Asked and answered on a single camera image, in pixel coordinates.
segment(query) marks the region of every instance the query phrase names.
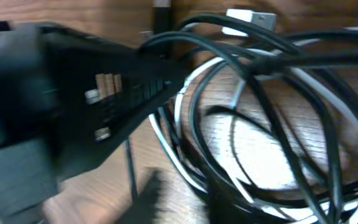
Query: wood grain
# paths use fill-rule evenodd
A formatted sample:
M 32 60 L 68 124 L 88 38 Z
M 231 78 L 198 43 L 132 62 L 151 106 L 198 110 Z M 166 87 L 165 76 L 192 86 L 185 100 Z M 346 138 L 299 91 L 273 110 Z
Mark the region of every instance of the wood grain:
M 358 0 L 172 0 L 175 20 L 201 12 L 225 13 L 230 7 L 252 8 L 258 11 L 274 12 L 278 15 L 277 32 L 292 32 L 311 29 L 333 29 L 358 26 Z M 0 20 L 54 21 L 91 32 L 116 42 L 136 47 L 142 42 L 141 31 L 151 28 L 152 0 L 0 0 Z M 213 38 L 225 38 L 216 26 L 200 26 L 196 31 Z M 319 49 L 335 49 L 335 46 L 320 45 Z M 206 59 L 210 54 L 198 55 L 195 63 Z M 339 70 L 341 76 L 358 92 L 358 70 Z M 228 104 L 235 88 L 232 71 L 221 72 L 203 94 L 201 108 L 213 104 Z M 279 80 L 264 82 L 267 93 L 275 106 L 294 129 L 311 157 L 324 170 L 326 154 L 321 124 L 311 106 L 294 90 Z M 184 124 L 189 97 L 185 98 L 183 110 Z M 239 109 L 243 113 L 267 124 L 257 100 L 245 90 Z M 358 179 L 358 135 L 354 128 L 339 114 L 337 128 L 341 137 L 341 161 L 346 182 Z M 230 155 L 230 117 L 214 116 L 203 121 L 204 135 L 211 150 L 225 167 L 235 169 Z M 173 170 L 160 150 L 152 128 L 145 121 L 132 135 L 137 178 L 142 180 L 148 167 L 160 167 L 170 188 L 164 192 L 162 223 L 203 222 L 201 205 Z M 260 187 L 277 191 L 296 193 L 296 183 L 288 170 L 280 146 L 252 130 L 248 125 L 236 123 L 236 151 L 253 181 Z M 294 139 L 291 143 L 297 149 Z M 52 223 L 100 223 L 119 214 L 130 204 L 129 184 L 126 175 L 124 153 L 117 150 L 99 169 L 66 181 L 62 193 L 45 204 L 45 211 Z

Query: coiled cable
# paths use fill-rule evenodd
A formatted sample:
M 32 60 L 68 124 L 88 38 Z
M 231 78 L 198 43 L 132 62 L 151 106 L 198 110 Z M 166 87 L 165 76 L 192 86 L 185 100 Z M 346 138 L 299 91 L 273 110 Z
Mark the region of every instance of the coiled cable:
M 248 33 L 251 37 L 257 37 L 258 39 L 263 40 L 263 42 L 245 47 L 229 47 L 227 45 L 217 44 L 196 34 L 184 32 L 188 30 L 189 27 L 203 22 L 237 29 L 241 32 Z M 185 154 L 192 157 L 189 161 L 191 161 L 191 165 L 195 167 L 196 170 L 192 171 L 189 169 L 185 161 L 181 161 L 178 154 L 175 153 L 177 150 L 172 149 L 165 139 L 165 136 L 162 134 L 161 127 L 159 126 L 155 115 L 151 114 L 149 116 L 150 122 L 152 123 L 164 151 L 167 153 L 167 156 L 171 159 L 173 165 L 178 169 L 179 173 L 189 183 L 195 193 L 200 198 L 205 198 L 208 193 L 208 183 L 206 182 L 205 177 L 207 176 L 206 173 L 208 173 L 208 176 L 214 177 L 223 189 L 230 192 L 228 197 L 233 201 L 233 204 L 262 219 L 272 218 L 271 215 L 264 212 L 267 207 L 309 207 L 313 211 L 314 215 L 298 220 L 295 223 L 313 223 L 317 220 L 320 223 L 358 223 L 358 181 L 342 186 L 341 165 L 337 149 L 338 143 L 336 132 L 333 129 L 333 121 L 324 103 L 316 94 L 316 92 L 319 93 L 328 102 L 335 106 L 338 111 L 340 111 L 358 130 L 357 94 L 345 81 L 340 79 L 338 75 L 327 69 L 333 66 L 358 67 L 358 49 L 333 52 L 330 54 L 308 54 L 299 47 L 300 45 L 311 44 L 321 39 L 340 39 L 358 42 L 358 28 L 356 27 L 333 31 L 311 31 L 280 37 L 268 30 L 257 27 L 254 24 L 214 14 L 201 14 L 193 16 L 183 21 L 179 28 L 182 29 L 182 31 L 167 32 L 156 35 L 149 41 L 145 42 L 140 47 L 139 51 L 146 52 L 148 49 L 152 49 L 153 46 L 166 41 L 185 40 L 196 43 L 201 47 L 191 50 L 189 53 L 185 54 L 181 60 L 184 60 L 203 50 L 210 50 L 218 55 L 217 58 L 211 59 L 196 68 L 186 79 L 185 85 L 178 93 L 175 101 L 175 110 L 173 115 L 174 121 L 169 120 L 166 114 L 161 114 L 161 110 L 158 111 L 158 113 L 160 113 L 159 115 L 164 118 L 167 126 L 169 127 L 169 135 L 173 136 L 172 139 L 177 139 L 178 141 L 175 143 L 175 146 L 177 146 L 181 151 L 186 151 Z M 274 50 L 272 53 L 265 51 L 265 49 L 271 46 L 277 50 Z M 245 65 L 238 60 L 238 57 L 248 58 L 252 60 L 252 62 Z M 277 139 L 283 147 L 294 177 L 298 182 L 299 188 L 302 191 L 305 200 L 278 200 L 275 198 L 267 198 L 260 193 L 260 189 L 257 189 L 255 186 L 249 186 L 242 183 L 238 180 L 235 174 L 232 174 L 231 171 L 225 170 L 221 167 L 210 153 L 208 145 L 204 140 L 200 129 L 201 118 L 198 114 L 198 100 L 210 79 L 212 79 L 215 74 L 217 74 L 220 69 L 226 65 L 233 68 L 239 77 L 239 86 L 237 87 L 234 95 L 232 108 L 215 106 L 210 108 L 206 115 L 217 113 L 231 114 L 236 118 L 254 124 L 254 126 L 259 127 L 261 131 L 268 133 Z M 183 143 L 184 136 L 181 133 L 180 121 L 181 103 L 183 101 L 183 95 L 185 94 L 191 81 L 211 67 L 212 69 L 210 72 L 198 85 L 190 103 L 190 129 L 196 145 L 200 150 L 196 151 L 188 148 L 188 146 Z M 326 81 L 332 91 L 314 79 L 311 75 L 300 70 L 299 68 L 292 67 L 313 68 L 313 72 L 319 76 L 319 78 Z M 271 78 L 284 79 L 288 84 L 290 84 L 290 86 L 300 92 L 301 95 L 309 101 L 313 109 L 319 115 L 326 137 L 326 148 L 329 160 L 328 180 L 327 177 L 321 174 L 321 171 L 317 169 L 317 166 L 314 166 L 313 163 L 309 164 L 308 161 L 302 161 L 302 159 L 300 159 L 292 151 L 291 146 L 288 143 L 288 138 L 283 131 L 282 125 L 280 124 L 278 115 L 273 109 L 272 104 L 263 88 L 259 84 L 259 82 Z M 250 118 L 236 112 L 238 97 L 246 84 L 251 87 L 254 95 L 257 97 L 262 108 L 264 109 L 264 112 L 271 124 L 270 130 L 263 129 L 261 125 L 252 121 Z M 312 171 L 312 173 L 320 179 L 322 183 L 326 183 L 329 191 L 323 194 L 315 195 L 301 171 L 301 165 Z M 349 218 L 344 217 L 346 212 L 351 213 Z M 286 219 L 282 217 L 273 218 L 273 223 L 291 222 L 291 220 L 286 221 Z

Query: black plastic casing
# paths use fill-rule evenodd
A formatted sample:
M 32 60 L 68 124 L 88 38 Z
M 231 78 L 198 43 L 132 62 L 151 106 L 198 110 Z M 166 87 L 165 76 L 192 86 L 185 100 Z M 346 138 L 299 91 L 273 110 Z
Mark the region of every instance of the black plastic casing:
M 122 91 L 89 104 L 101 73 L 120 74 Z M 58 24 L 0 22 L 1 219 L 15 223 L 18 211 L 57 194 L 57 182 L 100 166 L 186 75 L 176 62 Z M 97 141 L 106 127 L 110 137 Z M 15 164 L 25 165 L 9 172 Z M 41 191 L 12 190 L 21 185 Z

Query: wooden surface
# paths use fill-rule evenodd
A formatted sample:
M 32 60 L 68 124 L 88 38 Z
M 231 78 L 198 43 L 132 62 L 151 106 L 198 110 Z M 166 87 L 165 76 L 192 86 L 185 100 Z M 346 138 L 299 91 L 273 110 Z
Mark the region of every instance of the wooden surface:
M 358 26 L 358 0 L 173 0 L 176 21 L 199 12 L 224 13 L 230 7 L 278 14 L 277 32 Z M 142 42 L 139 32 L 150 30 L 151 13 L 151 0 L 0 0 L 0 20 L 55 21 L 131 47 Z M 198 27 L 197 31 L 210 37 L 221 37 L 220 28 L 216 26 Z M 319 48 L 328 50 L 335 49 L 335 46 L 325 44 Z M 358 92 L 358 70 L 339 72 Z M 201 108 L 227 104 L 235 82 L 230 70 L 223 71 L 208 85 Z M 308 153 L 326 170 L 324 137 L 319 119 L 310 105 L 281 81 L 265 82 L 264 87 L 275 105 L 281 108 Z M 188 100 L 186 96 L 185 111 Z M 248 90 L 242 95 L 240 110 L 267 124 L 259 104 Z M 338 113 L 334 115 L 341 137 L 344 178 L 349 182 L 358 179 L 358 135 Z M 239 171 L 230 155 L 227 121 L 230 121 L 229 117 L 208 118 L 203 122 L 204 135 L 224 166 Z M 271 189 L 273 194 L 285 190 L 294 195 L 296 183 L 275 141 L 240 122 L 236 124 L 235 137 L 236 151 L 259 187 Z M 203 223 L 199 201 L 163 155 L 149 122 L 145 121 L 131 139 L 137 178 L 142 180 L 148 167 L 160 167 L 170 183 L 171 187 L 164 191 L 160 222 Z M 310 179 L 310 183 L 315 184 L 315 181 Z M 126 165 L 120 148 L 99 169 L 66 181 L 62 185 L 62 193 L 45 204 L 45 211 L 52 223 L 106 223 L 129 203 Z

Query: white cable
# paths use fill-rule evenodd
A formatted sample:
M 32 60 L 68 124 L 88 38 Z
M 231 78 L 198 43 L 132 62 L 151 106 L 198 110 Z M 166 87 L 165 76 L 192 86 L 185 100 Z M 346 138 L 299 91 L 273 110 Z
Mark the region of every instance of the white cable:
M 273 53 L 266 52 L 264 50 L 259 50 L 259 49 L 249 49 L 249 50 L 258 54 L 274 56 Z M 316 90 L 319 94 L 324 96 L 325 99 L 329 101 L 333 106 L 335 106 L 336 109 L 340 111 L 358 130 L 358 119 L 341 99 L 339 99 L 334 93 L 332 93 L 324 85 L 322 85 L 319 81 L 315 80 L 311 75 L 307 74 L 302 69 L 291 68 L 291 71 L 298 78 L 302 79 L 305 83 L 309 84 L 309 86 L 312 87 L 314 90 Z M 358 208 L 346 223 L 358 223 Z
M 358 27 L 350 27 L 350 28 L 346 28 L 346 29 L 351 29 L 351 30 L 358 30 Z M 295 45 L 306 45 L 306 44 L 311 44 L 314 42 L 319 41 L 319 39 L 311 39 L 311 40 L 301 40 L 298 42 L 294 42 Z M 274 50 L 272 52 L 266 52 L 263 50 L 259 50 L 259 49 L 249 49 L 254 51 L 255 53 L 258 54 L 265 54 L 265 55 L 276 55 L 276 54 L 280 54 L 281 51 L 279 50 Z M 194 80 L 194 78 L 196 78 L 199 74 L 203 73 L 205 70 L 207 70 L 208 68 L 210 68 L 211 66 L 217 64 L 218 62 L 221 62 L 222 58 L 216 57 L 214 59 L 211 59 L 209 61 L 207 61 L 206 63 L 202 64 L 201 66 L 199 66 L 196 70 L 194 70 L 190 76 L 186 79 L 185 82 L 185 86 L 181 89 L 180 93 L 177 95 L 177 99 L 175 101 L 175 112 L 174 112 L 174 119 L 175 119 L 175 124 L 177 129 L 179 130 L 177 132 L 178 136 L 181 136 L 181 122 L 180 122 L 180 112 L 181 112 L 181 104 L 183 102 L 183 96 L 189 86 L 189 84 Z M 307 82 L 312 88 L 314 88 L 317 92 L 319 92 L 321 95 L 323 95 L 331 104 L 333 104 L 349 121 L 351 121 L 351 123 L 356 127 L 356 129 L 358 130 L 358 119 L 356 118 L 356 116 L 353 114 L 353 112 L 347 107 L 347 105 L 340 100 L 334 93 L 332 93 L 331 91 L 329 91 L 325 86 L 323 86 L 322 84 L 320 84 L 320 82 L 318 82 L 317 80 L 315 80 L 313 77 L 311 77 L 309 74 L 307 74 L 306 72 L 304 72 L 303 70 L 300 70 L 299 68 L 291 68 L 293 74 L 295 74 L 298 78 L 302 79 L 304 82 Z M 237 86 L 237 90 L 241 90 L 245 85 L 245 82 L 240 82 L 239 85 Z M 154 115 L 150 115 L 149 116 L 150 122 L 152 123 L 152 126 L 159 138 L 159 140 L 162 142 L 163 145 L 163 149 L 165 151 L 165 153 L 167 154 L 167 156 L 171 159 L 171 161 L 174 163 L 174 165 L 177 167 L 179 173 L 182 175 L 183 178 L 186 179 L 186 181 L 189 182 L 189 184 L 191 184 L 192 186 L 196 187 L 197 189 L 200 189 L 202 191 L 206 191 L 202 186 L 200 186 L 196 181 L 194 181 L 186 172 L 186 170 L 183 168 L 182 164 L 180 163 L 180 161 L 178 160 L 178 158 L 176 157 L 175 153 L 173 152 L 172 148 L 169 146 L 168 142 L 166 141 L 165 137 L 163 136 L 161 130 L 158 127 L 157 121 L 155 119 Z M 243 187 L 238 187 L 237 184 L 234 182 L 235 186 L 240 190 L 243 189 Z M 355 202 L 349 202 L 349 203 L 345 203 L 344 205 L 344 210 L 345 208 L 347 209 L 353 209 L 350 208 L 351 206 L 349 206 L 350 204 L 352 204 L 353 206 L 355 205 Z M 306 217 L 305 219 L 302 219 L 300 221 L 297 222 L 293 222 L 296 224 L 304 224 L 304 223 L 313 223 L 318 221 L 317 218 L 312 215 L 310 217 Z M 352 216 L 350 217 L 350 219 L 348 219 L 348 221 L 346 223 L 358 223 L 358 208 L 356 209 L 356 211 L 352 214 Z
M 237 187 L 238 191 L 244 197 L 244 199 L 250 204 L 255 203 L 251 194 L 241 185 L 237 176 L 235 174 L 233 174 L 231 171 L 230 172 L 226 171 L 226 172 L 227 172 L 227 175 L 229 176 L 230 180 L 233 182 L 234 186 Z

